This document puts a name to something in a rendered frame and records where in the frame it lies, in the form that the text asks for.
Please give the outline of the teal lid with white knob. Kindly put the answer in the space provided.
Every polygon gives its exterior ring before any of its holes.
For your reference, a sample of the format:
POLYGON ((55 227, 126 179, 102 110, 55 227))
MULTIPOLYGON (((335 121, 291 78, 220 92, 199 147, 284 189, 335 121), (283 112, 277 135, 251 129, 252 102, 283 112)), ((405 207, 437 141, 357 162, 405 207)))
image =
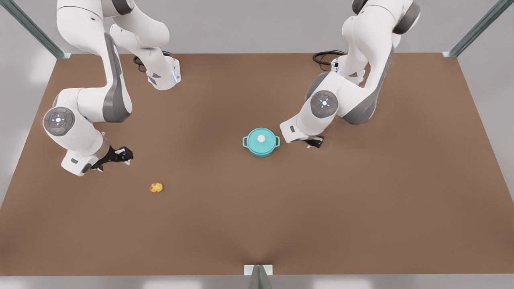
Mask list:
POLYGON ((268 151, 277 146, 277 137, 267 128, 256 128, 246 137, 246 146, 255 151, 268 151))

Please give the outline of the silver frame post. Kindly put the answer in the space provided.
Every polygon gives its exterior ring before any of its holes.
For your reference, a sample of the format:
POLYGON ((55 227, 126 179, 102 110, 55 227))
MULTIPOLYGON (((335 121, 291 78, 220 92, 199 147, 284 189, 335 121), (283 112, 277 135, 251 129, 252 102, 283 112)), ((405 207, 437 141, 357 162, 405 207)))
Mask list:
POLYGON ((0 0, 2 6, 14 19, 16 19, 40 44, 42 44, 57 60, 71 58, 71 53, 65 53, 33 20, 14 2, 14 0, 0 0))
POLYGON ((250 276, 249 289, 273 289, 269 279, 272 265, 244 265, 244 275, 250 276))
POLYGON ((443 57, 457 58, 461 55, 513 3, 514 0, 498 0, 450 51, 442 52, 443 57))

